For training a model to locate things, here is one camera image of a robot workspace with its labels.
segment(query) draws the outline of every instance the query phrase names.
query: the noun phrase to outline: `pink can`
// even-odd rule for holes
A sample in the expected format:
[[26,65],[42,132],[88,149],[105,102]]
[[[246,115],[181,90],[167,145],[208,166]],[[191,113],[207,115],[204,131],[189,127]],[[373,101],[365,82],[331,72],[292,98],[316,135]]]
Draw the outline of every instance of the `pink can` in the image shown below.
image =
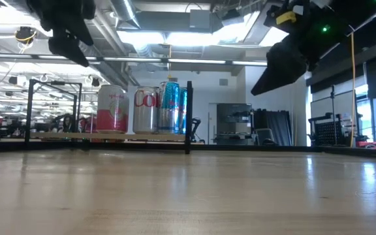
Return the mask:
[[98,92],[97,131],[126,133],[129,126],[129,97],[116,85],[102,85]]

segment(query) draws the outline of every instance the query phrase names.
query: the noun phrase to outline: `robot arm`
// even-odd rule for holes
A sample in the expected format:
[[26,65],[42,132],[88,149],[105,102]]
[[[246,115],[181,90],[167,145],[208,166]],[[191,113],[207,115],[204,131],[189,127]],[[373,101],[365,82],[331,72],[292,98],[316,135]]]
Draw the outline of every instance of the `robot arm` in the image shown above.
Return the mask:
[[[303,14],[293,11],[303,7]],[[268,67],[251,93],[294,83],[329,51],[376,15],[376,0],[285,0],[266,13],[265,26],[289,33],[266,54]]]

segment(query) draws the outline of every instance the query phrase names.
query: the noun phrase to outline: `ceiling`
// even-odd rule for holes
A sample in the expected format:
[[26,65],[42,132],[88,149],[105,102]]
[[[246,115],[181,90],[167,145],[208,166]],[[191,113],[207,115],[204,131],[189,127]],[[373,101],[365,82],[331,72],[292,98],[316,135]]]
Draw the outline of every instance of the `ceiling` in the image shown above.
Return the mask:
[[[19,44],[14,38],[14,32],[20,26],[29,26],[37,30],[37,36],[31,45],[27,45],[24,50],[26,54],[52,54],[48,49],[48,39],[51,32],[45,32],[40,24],[39,19],[28,12],[28,8],[23,0],[0,0],[5,7],[0,7],[0,53],[18,54],[24,49],[23,44]],[[97,14],[94,20],[86,21],[87,27],[94,40],[94,47],[86,48],[84,53],[88,56],[138,56],[137,51],[131,43],[123,43],[116,32],[116,19],[112,14],[113,8],[110,0],[96,0]],[[265,4],[262,1],[238,1],[238,0],[199,0],[195,4],[181,2],[181,0],[133,0],[136,8],[136,15],[141,12],[173,12],[176,14],[189,14],[191,10],[202,8],[210,10],[214,14],[222,14],[226,8],[244,7],[248,10],[240,10],[242,14],[249,14],[255,11],[262,11]],[[175,58],[186,59],[248,59],[248,53],[253,52],[253,59],[265,59],[266,52],[270,47],[259,46],[257,37],[263,37],[268,28],[263,26],[264,14],[257,14],[257,18],[250,23],[250,30],[245,34],[244,40],[240,42],[231,42],[219,45],[203,46],[163,46],[160,44],[150,44],[149,47],[155,56],[168,57],[171,55]],[[235,35],[237,31],[229,31],[228,34]],[[83,84],[84,101],[89,103],[96,101],[96,93],[99,87],[91,85],[92,79],[99,79],[102,84],[117,84],[126,88],[128,85],[137,86],[137,77],[132,75],[132,71],[167,71],[168,65],[155,64],[137,64],[131,63],[122,65],[118,62],[102,62],[100,65],[94,64],[88,68],[75,65],[70,61],[33,61],[24,63],[13,59],[0,59],[0,106],[18,106],[21,104],[24,109],[27,93],[17,90],[27,90],[28,80],[37,79],[42,81],[61,80],[65,82],[80,82]],[[236,67],[219,66],[219,65],[199,65],[199,64],[173,64],[172,71],[220,71],[232,72],[236,75],[239,71]],[[25,80],[24,83],[11,84],[8,80],[12,76],[17,76]],[[75,92],[75,87],[67,86],[66,89]],[[7,91],[14,91],[12,95],[7,96]],[[56,102],[68,106],[66,110],[71,110],[71,102],[68,98],[54,99],[49,95],[49,91],[40,90],[34,94],[34,99],[39,102],[35,111],[47,110],[48,104]]]

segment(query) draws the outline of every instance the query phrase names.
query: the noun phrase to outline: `metal stand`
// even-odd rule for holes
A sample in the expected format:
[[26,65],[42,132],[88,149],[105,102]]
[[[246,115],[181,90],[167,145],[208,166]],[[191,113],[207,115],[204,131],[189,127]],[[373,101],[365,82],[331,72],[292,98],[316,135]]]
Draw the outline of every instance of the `metal stand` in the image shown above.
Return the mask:
[[187,127],[185,132],[185,154],[191,151],[191,129],[193,128],[193,83],[187,84]]
[[334,144],[337,145],[337,129],[336,129],[336,114],[334,113],[334,85],[332,85],[332,92],[330,98],[332,99],[332,111],[333,111],[333,126],[334,126]]
[[[81,105],[81,94],[82,94],[82,84],[78,82],[40,82],[35,79],[30,79],[29,81],[29,96],[27,101],[27,117],[25,122],[25,138],[24,142],[26,145],[30,143],[30,128],[31,128],[31,111],[33,108],[33,94],[34,94],[34,85],[35,84],[42,84],[42,86],[48,86],[52,89],[58,90],[60,93],[66,93],[73,96],[73,117],[74,121],[72,122],[72,130],[74,132],[78,132],[78,122],[79,122],[79,115],[80,115],[80,105]],[[79,94],[78,96],[70,93],[68,91],[62,90],[56,86],[64,86],[64,85],[79,85]]]

